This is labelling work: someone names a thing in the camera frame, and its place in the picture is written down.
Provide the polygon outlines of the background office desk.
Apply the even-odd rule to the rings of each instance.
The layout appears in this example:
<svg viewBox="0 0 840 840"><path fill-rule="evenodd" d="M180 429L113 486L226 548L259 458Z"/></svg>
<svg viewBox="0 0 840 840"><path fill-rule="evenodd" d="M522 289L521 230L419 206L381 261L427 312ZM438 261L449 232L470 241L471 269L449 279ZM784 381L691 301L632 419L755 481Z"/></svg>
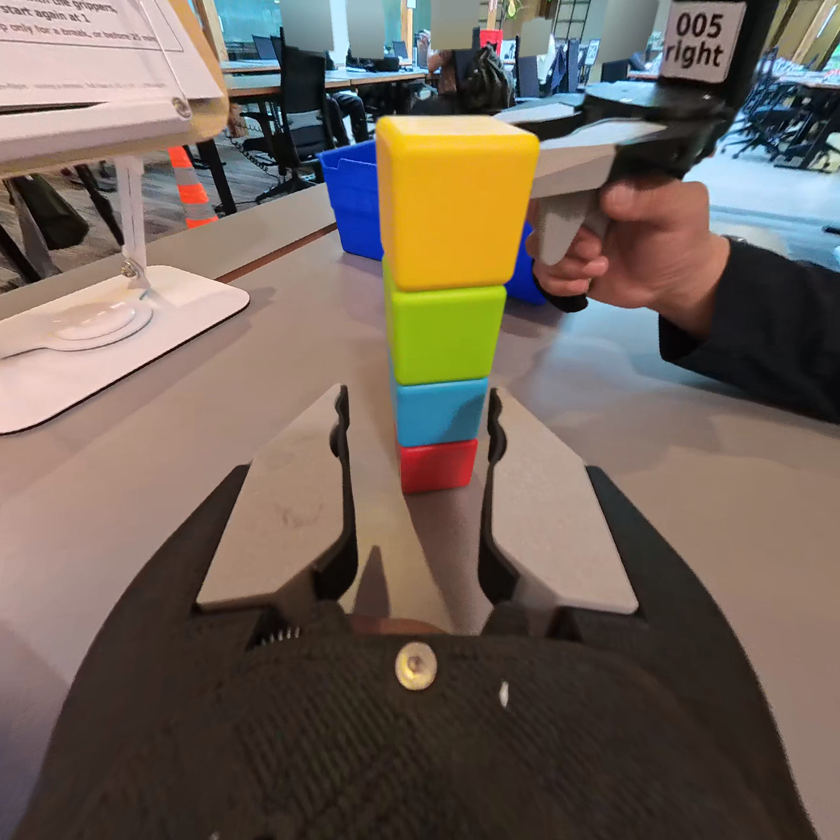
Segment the background office desk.
<svg viewBox="0 0 840 840"><path fill-rule="evenodd" d="M261 194L254 203L259 204L268 198L295 192L298 188L310 186L302 181L297 173L301 167L314 166L320 171L317 155L321 151L334 148L329 126L329 115L323 112L326 104L303 111L303 81L295 82L295 101L289 122L286 110L286 94L282 86L282 71L277 61L223 61L220 64L227 88L228 104L257 106L257 111L248 112L262 127L261 139L267 147L266 154L271 157L279 175L289 173L290 177L272 190ZM336 91L349 91L371 86L403 85L425 80L425 70L367 71L359 68L325 70L324 93L322 99ZM216 139L195 143L201 163L210 171L220 204L214 205L216 214L227 217L237 213L237 204L230 192L228 177L219 156Z"/></svg>

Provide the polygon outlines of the orange traffic cone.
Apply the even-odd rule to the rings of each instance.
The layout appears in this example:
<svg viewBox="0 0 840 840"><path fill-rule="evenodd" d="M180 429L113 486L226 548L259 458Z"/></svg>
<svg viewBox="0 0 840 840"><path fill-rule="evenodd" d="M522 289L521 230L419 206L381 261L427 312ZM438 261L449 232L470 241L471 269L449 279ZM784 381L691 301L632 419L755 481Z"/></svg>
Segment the orange traffic cone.
<svg viewBox="0 0 840 840"><path fill-rule="evenodd" d="M172 146L167 149L167 153L175 175L186 227L195 229L217 221L217 213L209 202L187 151L182 146Z"/></svg>

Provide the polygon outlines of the person's right hand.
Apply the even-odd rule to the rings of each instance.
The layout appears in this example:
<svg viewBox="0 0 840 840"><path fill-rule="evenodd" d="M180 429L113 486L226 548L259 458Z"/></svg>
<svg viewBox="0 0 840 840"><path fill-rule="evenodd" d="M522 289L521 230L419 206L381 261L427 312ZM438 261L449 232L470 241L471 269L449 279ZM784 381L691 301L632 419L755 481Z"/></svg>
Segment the person's right hand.
<svg viewBox="0 0 840 840"><path fill-rule="evenodd" d="M704 340L711 329L728 239L710 230L710 199L701 182L640 176L601 187L609 224L600 236L582 226L559 263L539 258L528 239L541 288L555 297L586 295L616 308L645 308Z"/></svg>

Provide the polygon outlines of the black bag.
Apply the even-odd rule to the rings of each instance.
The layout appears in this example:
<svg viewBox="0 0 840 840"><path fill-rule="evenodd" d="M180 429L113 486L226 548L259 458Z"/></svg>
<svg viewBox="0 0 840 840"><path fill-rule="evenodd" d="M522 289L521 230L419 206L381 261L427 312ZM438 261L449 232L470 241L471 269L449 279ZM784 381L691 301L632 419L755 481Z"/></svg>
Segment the black bag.
<svg viewBox="0 0 840 840"><path fill-rule="evenodd" d="M40 174L20 175L4 181L35 225L48 251L79 246L90 226L78 211Z"/></svg>

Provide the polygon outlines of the red magnetic cube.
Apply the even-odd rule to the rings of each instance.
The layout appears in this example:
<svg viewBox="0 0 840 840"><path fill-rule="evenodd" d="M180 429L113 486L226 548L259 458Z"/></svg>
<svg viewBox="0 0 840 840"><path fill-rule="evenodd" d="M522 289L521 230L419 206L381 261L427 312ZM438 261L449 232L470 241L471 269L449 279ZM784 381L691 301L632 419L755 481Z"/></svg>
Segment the red magnetic cube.
<svg viewBox="0 0 840 840"><path fill-rule="evenodd" d="M412 447L397 444L402 492L414 495L467 487L477 449L476 438Z"/></svg>

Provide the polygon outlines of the black office chair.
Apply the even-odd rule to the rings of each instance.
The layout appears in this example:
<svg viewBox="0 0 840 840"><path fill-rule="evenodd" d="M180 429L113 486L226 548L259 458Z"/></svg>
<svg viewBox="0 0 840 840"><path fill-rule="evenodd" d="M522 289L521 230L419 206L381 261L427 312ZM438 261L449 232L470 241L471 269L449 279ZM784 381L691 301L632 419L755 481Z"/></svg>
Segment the black office chair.
<svg viewBox="0 0 840 840"><path fill-rule="evenodd" d="M247 100L257 107L247 117L258 123L260 136L245 140L242 149L268 155L285 179L259 194L256 204L323 183L319 155L336 147L325 55L289 47L282 35L270 41L280 66L279 91Z"/></svg>

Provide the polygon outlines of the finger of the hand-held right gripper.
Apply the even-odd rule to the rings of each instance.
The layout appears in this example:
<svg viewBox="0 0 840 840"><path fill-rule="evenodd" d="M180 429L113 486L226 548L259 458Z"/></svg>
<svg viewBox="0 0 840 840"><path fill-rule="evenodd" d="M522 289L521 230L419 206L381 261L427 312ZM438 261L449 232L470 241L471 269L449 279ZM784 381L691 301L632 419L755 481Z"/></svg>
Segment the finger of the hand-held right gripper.
<svg viewBox="0 0 840 840"><path fill-rule="evenodd" d="M584 193L603 186L622 147L645 142L665 129L657 122L599 121L541 141L530 198Z"/></svg>
<svg viewBox="0 0 840 840"><path fill-rule="evenodd" d="M583 112L565 103L521 103L500 111L495 119L538 137L540 141L562 138L581 128Z"/></svg>

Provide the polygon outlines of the teal magnetic cube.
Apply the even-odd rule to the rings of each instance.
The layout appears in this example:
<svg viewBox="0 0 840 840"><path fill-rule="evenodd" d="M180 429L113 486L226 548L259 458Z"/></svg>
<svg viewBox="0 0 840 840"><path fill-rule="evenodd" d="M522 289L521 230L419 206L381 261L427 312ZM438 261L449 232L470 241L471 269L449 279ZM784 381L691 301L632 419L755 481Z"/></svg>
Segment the teal magnetic cube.
<svg viewBox="0 0 840 840"><path fill-rule="evenodd" d="M390 377L398 444L405 448L477 438L488 379L401 385Z"/></svg>

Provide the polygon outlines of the green magnetic cube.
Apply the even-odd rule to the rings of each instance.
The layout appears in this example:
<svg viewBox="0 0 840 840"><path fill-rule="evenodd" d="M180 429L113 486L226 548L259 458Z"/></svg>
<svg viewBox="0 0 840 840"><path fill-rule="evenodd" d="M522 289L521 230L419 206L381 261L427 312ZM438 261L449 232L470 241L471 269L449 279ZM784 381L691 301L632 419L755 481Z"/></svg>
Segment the green magnetic cube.
<svg viewBox="0 0 840 840"><path fill-rule="evenodd" d="M383 262L385 321L399 385L485 379L507 300L504 286L399 290Z"/></svg>

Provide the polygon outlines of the yellow magnetic cube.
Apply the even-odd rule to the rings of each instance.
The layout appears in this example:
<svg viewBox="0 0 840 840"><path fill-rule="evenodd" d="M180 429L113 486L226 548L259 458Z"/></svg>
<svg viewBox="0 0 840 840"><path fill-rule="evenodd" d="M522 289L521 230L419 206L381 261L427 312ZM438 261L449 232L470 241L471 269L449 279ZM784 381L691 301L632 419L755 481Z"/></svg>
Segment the yellow magnetic cube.
<svg viewBox="0 0 840 840"><path fill-rule="evenodd" d="M534 134L486 115L379 121L381 242L399 291L509 281L539 147Z"/></svg>

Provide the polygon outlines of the blue plastic storage bin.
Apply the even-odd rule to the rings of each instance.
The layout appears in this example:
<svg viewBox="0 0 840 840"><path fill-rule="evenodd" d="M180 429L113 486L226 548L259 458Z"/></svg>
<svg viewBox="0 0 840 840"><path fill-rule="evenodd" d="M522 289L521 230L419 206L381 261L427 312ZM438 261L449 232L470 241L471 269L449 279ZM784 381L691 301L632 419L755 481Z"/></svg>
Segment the blue plastic storage bin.
<svg viewBox="0 0 840 840"><path fill-rule="evenodd" d="M375 142L328 150L318 159L343 250L352 256L382 261ZM546 300L534 279L533 260L526 248L531 232L531 225L525 223L515 269L505 288L509 298L541 307Z"/></svg>

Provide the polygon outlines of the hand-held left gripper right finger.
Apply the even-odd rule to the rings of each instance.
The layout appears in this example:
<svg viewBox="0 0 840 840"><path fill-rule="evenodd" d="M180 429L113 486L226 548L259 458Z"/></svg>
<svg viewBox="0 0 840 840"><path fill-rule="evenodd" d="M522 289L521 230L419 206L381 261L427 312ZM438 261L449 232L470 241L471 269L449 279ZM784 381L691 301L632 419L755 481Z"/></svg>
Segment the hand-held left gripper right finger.
<svg viewBox="0 0 840 840"><path fill-rule="evenodd" d="M637 597L583 459L509 392L490 390L478 581L493 606L632 615Z"/></svg>

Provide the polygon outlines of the printed instruction sheet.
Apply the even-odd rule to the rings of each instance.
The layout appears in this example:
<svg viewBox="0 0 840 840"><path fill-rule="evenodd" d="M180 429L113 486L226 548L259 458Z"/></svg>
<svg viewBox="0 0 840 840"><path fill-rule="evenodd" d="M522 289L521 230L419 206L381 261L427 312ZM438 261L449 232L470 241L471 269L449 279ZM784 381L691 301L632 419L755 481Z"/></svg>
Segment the printed instruction sheet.
<svg viewBox="0 0 840 840"><path fill-rule="evenodd" d="M222 95L188 2L2 1L2 110Z"/></svg>

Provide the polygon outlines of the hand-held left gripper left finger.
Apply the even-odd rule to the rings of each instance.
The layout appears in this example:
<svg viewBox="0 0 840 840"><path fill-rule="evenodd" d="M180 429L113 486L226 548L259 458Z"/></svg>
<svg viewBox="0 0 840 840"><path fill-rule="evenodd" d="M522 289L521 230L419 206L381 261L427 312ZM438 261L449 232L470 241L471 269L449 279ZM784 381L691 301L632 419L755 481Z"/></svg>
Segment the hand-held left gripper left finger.
<svg viewBox="0 0 840 840"><path fill-rule="evenodd" d="M310 611L354 581L349 394L333 385L256 452L196 596L203 611Z"/></svg>

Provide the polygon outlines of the white stand with wooden board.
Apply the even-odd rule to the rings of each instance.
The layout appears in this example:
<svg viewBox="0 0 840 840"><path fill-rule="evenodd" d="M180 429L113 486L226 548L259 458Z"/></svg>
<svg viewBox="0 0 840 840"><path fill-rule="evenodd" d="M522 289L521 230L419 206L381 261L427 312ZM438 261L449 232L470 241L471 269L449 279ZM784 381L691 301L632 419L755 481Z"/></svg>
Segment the white stand with wooden board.
<svg viewBox="0 0 840 840"><path fill-rule="evenodd" d="M249 294L146 255L142 157L214 139L228 117L222 71L192 34L222 95L2 110L2 180L111 160L122 265L93 285L2 318L2 435L48 422L245 310Z"/></svg>

